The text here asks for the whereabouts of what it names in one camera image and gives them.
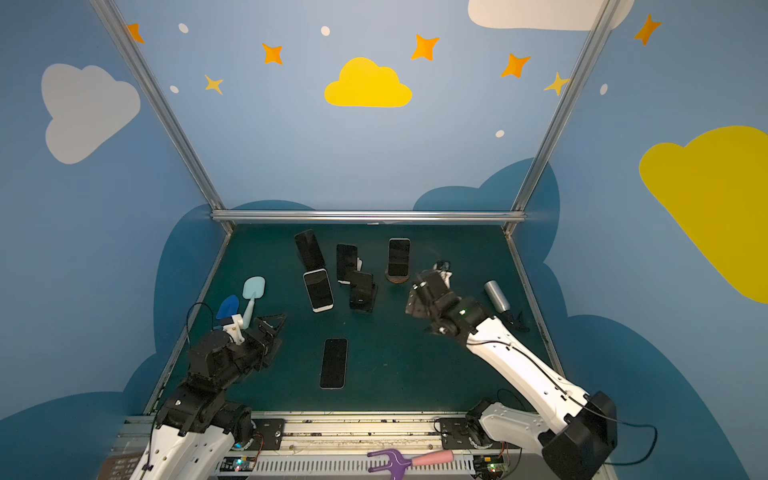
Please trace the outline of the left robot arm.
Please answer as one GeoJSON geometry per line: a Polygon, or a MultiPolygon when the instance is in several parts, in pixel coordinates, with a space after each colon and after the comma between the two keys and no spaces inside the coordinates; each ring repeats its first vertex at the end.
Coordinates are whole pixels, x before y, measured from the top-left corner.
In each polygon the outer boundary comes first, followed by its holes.
{"type": "Polygon", "coordinates": [[[271,365],[286,320],[257,317],[235,340],[238,322],[230,319],[190,348],[186,378],[155,415],[133,479],[207,479],[235,445],[253,440],[252,409],[229,401],[227,390],[271,365]]]}

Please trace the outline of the purple phone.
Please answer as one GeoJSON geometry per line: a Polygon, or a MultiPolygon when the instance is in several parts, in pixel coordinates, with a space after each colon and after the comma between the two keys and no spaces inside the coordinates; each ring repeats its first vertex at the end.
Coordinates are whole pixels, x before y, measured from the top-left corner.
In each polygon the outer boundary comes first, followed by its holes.
{"type": "Polygon", "coordinates": [[[321,389],[338,390],[345,386],[347,358],[347,339],[332,338],[325,341],[319,383],[321,389]]]}

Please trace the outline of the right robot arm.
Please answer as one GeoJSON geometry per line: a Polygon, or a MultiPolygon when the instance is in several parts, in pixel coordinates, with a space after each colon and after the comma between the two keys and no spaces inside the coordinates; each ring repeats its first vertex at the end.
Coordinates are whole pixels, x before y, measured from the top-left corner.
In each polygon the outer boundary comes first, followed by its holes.
{"type": "Polygon", "coordinates": [[[601,391],[587,393],[535,356],[472,297],[462,298],[437,270],[416,276],[417,311],[429,329],[455,339],[492,366],[532,405],[513,410],[499,402],[479,414],[489,439],[541,456],[560,479],[591,479],[618,445],[617,408],[601,391]]]}

